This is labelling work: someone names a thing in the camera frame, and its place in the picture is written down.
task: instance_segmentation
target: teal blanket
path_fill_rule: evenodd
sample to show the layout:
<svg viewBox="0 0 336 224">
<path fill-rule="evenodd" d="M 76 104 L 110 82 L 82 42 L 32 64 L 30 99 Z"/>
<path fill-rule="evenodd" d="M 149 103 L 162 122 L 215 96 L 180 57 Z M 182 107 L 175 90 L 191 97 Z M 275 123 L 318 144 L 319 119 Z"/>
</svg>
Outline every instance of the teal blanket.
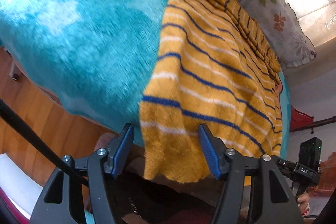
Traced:
<svg viewBox="0 0 336 224">
<path fill-rule="evenodd" d="M 121 131 L 136 127 L 168 0 L 0 0 L 0 41 L 63 107 Z"/>
</svg>

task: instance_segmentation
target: yellow towel with blue stripes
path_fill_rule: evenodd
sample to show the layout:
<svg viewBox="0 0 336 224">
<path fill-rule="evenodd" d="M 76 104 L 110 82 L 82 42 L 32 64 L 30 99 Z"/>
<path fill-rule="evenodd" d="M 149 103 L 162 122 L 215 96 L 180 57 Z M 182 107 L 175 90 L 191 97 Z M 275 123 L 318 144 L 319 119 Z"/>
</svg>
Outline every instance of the yellow towel with blue stripes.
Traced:
<svg viewBox="0 0 336 224">
<path fill-rule="evenodd" d="M 152 77 L 140 103 L 144 177 L 196 182 L 210 174 L 197 137 L 246 156 L 279 155 L 280 65 L 237 0 L 169 0 Z"/>
</svg>

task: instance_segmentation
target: white wall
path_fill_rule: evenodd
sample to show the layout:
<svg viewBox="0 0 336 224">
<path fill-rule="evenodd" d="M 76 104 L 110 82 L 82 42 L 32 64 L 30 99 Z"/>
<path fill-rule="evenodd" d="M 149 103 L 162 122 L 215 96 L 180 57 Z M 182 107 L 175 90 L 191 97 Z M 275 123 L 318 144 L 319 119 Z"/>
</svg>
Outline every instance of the white wall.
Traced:
<svg viewBox="0 0 336 224">
<path fill-rule="evenodd" d="M 336 68 L 331 66 L 335 62 L 332 54 L 325 53 L 325 60 L 332 58 L 331 62 L 312 62 L 309 67 L 296 71 L 288 77 L 291 104 L 299 111 L 314 116 L 319 121 L 336 116 Z M 336 152 L 336 123 L 290 133 L 287 160 L 297 162 L 300 144 L 313 137 L 322 140 L 321 160 L 325 161 L 331 153 Z M 310 215 L 318 215 L 326 205 L 329 198 L 311 198 Z"/>
<path fill-rule="evenodd" d="M 313 80 L 291 87 L 291 104 L 299 111 L 315 117 L 315 121 L 336 116 L 336 69 Z M 336 152 L 336 123 L 311 130 L 290 133 L 287 159 L 298 160 L 300 143 L 313 137 L 322 140 L 321 160 Z"/>
</svg>

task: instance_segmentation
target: pillow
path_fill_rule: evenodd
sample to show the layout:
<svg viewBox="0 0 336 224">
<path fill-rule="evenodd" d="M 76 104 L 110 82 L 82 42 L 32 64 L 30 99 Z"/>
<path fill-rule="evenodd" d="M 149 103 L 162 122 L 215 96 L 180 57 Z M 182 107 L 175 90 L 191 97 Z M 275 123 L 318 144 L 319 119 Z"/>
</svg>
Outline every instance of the pillow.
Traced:
<svg viewBox="0 0 336 224">
<path fill-rule="evenodd" d="M 316 57 L 314 45 L 302 32 L 286 0 L 238 1 L 261 26 L 283 70 L 306 64 Z"/>
</svg>

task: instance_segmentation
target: bedding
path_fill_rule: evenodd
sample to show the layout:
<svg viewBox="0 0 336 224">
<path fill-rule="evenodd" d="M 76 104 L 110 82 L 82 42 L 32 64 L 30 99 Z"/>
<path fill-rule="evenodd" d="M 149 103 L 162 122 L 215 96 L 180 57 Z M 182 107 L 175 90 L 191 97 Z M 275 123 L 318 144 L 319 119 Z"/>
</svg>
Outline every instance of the bedding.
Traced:
<svg viewBox="0 0 336 224">
<path fill-rule="evenodd" d="M 236 0 L 169 0 L 140 103 L 144 177 L 208 176 L 197 135 L 202 123 L 243 155 L 279 155 L 279 72 L 259 24 Z"/>
<path fill-rule="evenodd" d="M 295 0 L 238 1 L 260 24 L 283 70 L 304 65 L 316 57 L 315 47 L 303 33 L 296 16 L 311 6 L 295 6 Z"/>
</svg>

